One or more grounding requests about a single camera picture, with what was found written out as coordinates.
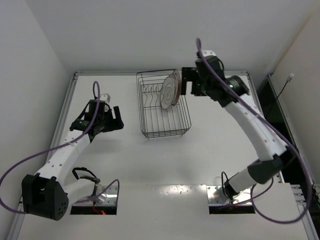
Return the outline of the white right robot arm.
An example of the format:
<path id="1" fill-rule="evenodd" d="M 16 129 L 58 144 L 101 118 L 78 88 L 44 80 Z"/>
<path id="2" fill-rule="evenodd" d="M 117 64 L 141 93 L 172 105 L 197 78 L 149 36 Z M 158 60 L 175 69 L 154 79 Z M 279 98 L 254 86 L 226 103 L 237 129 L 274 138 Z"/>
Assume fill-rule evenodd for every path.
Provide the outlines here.
<path id="1" fill-rule="evenodd" d="M 123 122 L 112 161 L 124 183 L 195 184 L 232 170 L 222 192 L 232 198 L 286 165 L 289 142 L 212 54 L 194 67 L 115 76 L 111 88 Z"/>

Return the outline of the green rimmed white plate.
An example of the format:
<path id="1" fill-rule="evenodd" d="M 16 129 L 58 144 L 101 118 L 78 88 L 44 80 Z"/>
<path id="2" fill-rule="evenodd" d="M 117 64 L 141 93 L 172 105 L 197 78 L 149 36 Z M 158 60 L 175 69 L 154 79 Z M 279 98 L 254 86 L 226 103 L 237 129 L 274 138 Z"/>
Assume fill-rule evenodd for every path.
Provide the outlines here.
<path id="1" fill-rule="evenodd" d="M 173 79 L 173 89 L 174 89 L 174 91 L 173 91 L 173 100 L 172 100 L 172 103 L 171 103 L 171 105 L 173 106 L 173 101 L 174 101 L 174 99 L 175 99 L 176 90 L 177 90 L 177 81 L 176 81 L 176 78 L 175 78 L 175 76 L 174 76 L 173 73 L 172 73 L 172 75 L 171 75 L 171 78 Z"/>

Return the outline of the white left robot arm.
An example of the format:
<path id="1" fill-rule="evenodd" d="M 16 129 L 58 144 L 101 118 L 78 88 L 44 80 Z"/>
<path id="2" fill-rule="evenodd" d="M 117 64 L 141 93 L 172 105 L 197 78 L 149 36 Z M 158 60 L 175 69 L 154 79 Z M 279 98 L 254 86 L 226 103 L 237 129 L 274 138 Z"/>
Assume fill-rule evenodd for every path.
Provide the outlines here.
<path id="1" fill-rule="evenodd" d="M 118 106 L 110 107 L 110 95 L 91 99 L 71 124 L 59 148 L 34 175 L 22 180 L 23 210 L 27 214 L 58 221 L 75 203 L 96 203 L 100 179 L 94 174 L 78 176 L 74 167 L 82 151 L 101 134 L 124 128 Z"/>

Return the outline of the grey rimmed clear plate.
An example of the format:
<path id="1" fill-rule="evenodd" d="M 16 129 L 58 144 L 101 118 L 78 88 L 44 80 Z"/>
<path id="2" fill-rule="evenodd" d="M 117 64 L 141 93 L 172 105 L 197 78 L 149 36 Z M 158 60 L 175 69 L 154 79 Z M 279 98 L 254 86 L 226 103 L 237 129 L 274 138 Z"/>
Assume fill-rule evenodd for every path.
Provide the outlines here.
<path id="1" fill-rule="evenodd" d="M 172 75 L 165 78 L 160 91 L 160 105 L 163 110 L 168 109 L 172 105 L 174 97 L 174 82 Z"/>

